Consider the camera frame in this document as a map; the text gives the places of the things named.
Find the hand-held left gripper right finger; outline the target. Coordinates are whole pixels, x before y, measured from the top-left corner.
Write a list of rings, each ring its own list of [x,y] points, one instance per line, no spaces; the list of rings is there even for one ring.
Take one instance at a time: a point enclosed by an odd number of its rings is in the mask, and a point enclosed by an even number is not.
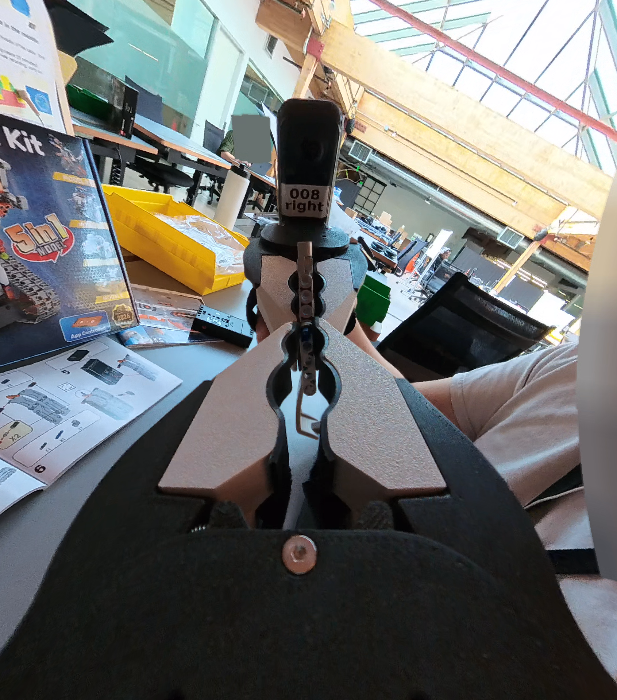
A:
[[[372,501],[446,494],[395,378],[326,321],[316,325],[318,390],[328,407],[301,524],[350,528]]]

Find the white assembly instruction booklet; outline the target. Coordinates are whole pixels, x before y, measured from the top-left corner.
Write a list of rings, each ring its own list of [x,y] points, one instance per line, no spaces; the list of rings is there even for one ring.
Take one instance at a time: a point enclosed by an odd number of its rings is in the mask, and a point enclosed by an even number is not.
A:
[[[0,373],[0,514],[180,384],[110,338]]]

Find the yellow plastic bin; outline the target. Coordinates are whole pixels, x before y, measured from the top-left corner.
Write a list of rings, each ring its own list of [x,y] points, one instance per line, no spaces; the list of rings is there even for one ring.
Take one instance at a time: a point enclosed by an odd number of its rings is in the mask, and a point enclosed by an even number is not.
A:
[[[201,295],[242,284],[243,265],[233,274],[216,272],[215,255],[164,223],[159,215],[199,215],[172,195],[120,186],[102,187],[119,245]]]

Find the small black carton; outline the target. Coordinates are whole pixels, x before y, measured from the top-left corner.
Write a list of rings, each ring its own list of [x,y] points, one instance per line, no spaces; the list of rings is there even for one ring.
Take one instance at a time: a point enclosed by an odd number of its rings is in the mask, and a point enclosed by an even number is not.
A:
[[[111,77],[111,112],[109,127],[112,132],[129,139],[135,122],[138,105],[138,91],[119,78]]]

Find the white bottle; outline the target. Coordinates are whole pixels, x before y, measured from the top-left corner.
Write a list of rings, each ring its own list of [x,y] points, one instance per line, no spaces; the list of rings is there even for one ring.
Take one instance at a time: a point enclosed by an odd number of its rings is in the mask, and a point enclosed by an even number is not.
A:
[[[233,230],[236,220],[244,211],[250,187],[250,172],[243,163],[234,164],[228,171],[219,198],[215,221],[228,230]]]

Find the green plastic bin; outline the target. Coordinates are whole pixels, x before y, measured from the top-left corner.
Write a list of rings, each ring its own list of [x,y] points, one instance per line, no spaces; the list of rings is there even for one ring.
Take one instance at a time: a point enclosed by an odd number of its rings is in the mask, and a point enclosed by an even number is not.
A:
[[[112,105],[89,90],[73,84],[66,84],[68,103],[72,110],[82,112],[96,120],[109,122]]]
[[[385,276],[368,271],[356,297],[355,317],[366,328],[381,329],[390,309],[391,287]]]

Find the wooden office desk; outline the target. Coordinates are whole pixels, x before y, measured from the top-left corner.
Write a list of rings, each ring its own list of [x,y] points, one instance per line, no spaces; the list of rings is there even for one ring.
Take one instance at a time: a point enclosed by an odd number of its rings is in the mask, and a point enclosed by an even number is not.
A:
[[[156,146],[158,150],[174,151],[195,158],[203,164],[208,164],[214,168],[224,170],[231,168],[230,162],[222,159],[204,146],[144,116],[136,115],[133,131],[140,139]]]
[[[155,145],[147,143],[136,135],[128,138],[116,132],[111,132],[104,128],[105,124],[100,124],[94,121],[93,118],[89,119],[89,115],[79,110],[71,112],[71,121],[76,136],[90,140],[98,139],[105,144],[115,144],[120,148],[127,147],[141,153],[158,154],[158,148]]]

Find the clear plastic parts bags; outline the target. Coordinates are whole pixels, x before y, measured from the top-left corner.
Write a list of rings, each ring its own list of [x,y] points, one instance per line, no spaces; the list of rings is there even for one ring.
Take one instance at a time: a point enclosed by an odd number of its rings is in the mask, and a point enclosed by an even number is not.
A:
[[[231,275],[243,271],[244,245],[220,224],[204,215],[165,215],[156,213],[163,221],[165,232],[172,229],[173,240],[177,243],[193,241],[215,256],[215,274]]]

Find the colourful printed leaflet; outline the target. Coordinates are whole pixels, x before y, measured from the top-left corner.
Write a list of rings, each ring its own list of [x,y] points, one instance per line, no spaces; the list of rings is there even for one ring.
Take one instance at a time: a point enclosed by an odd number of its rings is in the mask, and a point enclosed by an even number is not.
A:
[[[126,347],[183,346],[214,343],[219,339],[192,329],[202,297],[144,285],[131,285],[138,326],[118,332]]]

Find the black office chair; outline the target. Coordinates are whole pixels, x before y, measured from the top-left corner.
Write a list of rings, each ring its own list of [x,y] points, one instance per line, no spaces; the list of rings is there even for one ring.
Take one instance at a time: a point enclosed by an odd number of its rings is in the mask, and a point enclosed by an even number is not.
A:
[[[148,92],[141,85],[134,82],[128,75],[125,78],[127,86],[138,92],[136,116],[148,118],[157,124],[163,124],[163,100],[158,94]],[[163,186],[164,193],[170,192],[171,186],[189,189],[193,185],[193,179],[185,172],[176,168],[174,164],[165,164],[161,161],[136,158],[133,166],[144,178],[146,178],[157,192]]]

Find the person's white shirt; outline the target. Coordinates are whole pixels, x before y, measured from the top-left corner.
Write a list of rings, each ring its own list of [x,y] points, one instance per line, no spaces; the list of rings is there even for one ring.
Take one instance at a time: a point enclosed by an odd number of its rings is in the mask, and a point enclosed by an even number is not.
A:
[[[455,418],[523,506],[581,463],[576,406],[577,343],[456,374]],[[564,574],[576,623],[617,683],[617,582]]]

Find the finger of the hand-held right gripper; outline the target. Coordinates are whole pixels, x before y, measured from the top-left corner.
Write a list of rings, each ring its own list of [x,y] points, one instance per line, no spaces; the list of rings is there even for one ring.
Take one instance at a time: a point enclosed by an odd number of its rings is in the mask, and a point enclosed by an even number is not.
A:
[[[348,259],[332,258],[315,264],[315,271],[323,280],[319,292],[321,311],[315,315],[338,331],[345,332],[356,306],[355,284],[351,262]]]
[[[282,256],[261,257],[261,281],[257,288],[258,310],[269,333],[296,321],[292,309],[295,291],[289,279],[296,274],[296,261]]]

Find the white printed instruction sheet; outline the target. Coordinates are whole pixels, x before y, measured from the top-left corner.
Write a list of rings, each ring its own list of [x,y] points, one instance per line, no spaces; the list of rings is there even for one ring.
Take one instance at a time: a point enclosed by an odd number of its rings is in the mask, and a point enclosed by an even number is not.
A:
[[[0,113],[74,134],[43,1],[0,1]]]

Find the black mesh chair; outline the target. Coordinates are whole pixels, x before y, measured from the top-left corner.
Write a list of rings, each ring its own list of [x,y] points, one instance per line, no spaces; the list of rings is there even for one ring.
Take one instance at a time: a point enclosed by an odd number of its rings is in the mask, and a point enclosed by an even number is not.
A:
[[[549,331],[457,272],[377,350],[409,381],[429,381],[508,361]]]

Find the grey building block assembly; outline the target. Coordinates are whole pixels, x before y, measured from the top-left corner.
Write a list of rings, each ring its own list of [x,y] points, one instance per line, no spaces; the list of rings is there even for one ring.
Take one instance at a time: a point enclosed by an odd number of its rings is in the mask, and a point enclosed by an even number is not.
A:
[[[295,423],[296,432],[313,440],[320,438],[319,420],[304,413],[302,403],[305,396],[314,396],[317,392],[316,344],[317,327],[315,316],[313,246],[311,241],[297,243],[297,324],[292,339],[296,341],[294,369],[300,374],[298,395],[296,398]]]

